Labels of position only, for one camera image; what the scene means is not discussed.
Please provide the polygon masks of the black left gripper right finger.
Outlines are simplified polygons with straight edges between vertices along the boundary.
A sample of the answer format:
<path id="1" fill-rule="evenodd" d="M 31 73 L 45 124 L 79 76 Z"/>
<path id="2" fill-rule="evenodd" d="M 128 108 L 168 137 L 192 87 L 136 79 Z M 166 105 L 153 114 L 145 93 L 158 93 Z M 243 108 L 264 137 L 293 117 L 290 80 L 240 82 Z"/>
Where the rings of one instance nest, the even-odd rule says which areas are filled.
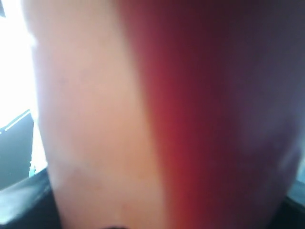
<path id="1" fill-rule="evenodd" d="M 286 197 L 274 216 L 274 229 L 305 229 L 305 207 Z"/>

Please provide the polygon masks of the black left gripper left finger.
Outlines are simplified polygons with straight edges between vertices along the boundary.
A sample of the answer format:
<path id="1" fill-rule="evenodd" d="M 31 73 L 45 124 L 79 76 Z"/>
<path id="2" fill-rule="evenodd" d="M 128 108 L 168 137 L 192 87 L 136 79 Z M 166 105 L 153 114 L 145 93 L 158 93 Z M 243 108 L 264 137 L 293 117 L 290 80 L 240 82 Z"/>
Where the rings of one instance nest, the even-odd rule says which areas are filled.
<path id="1" fill-rule="evenodd" d="M 46 169 L 0 191 L 2 229 L 60 229 Z"/>

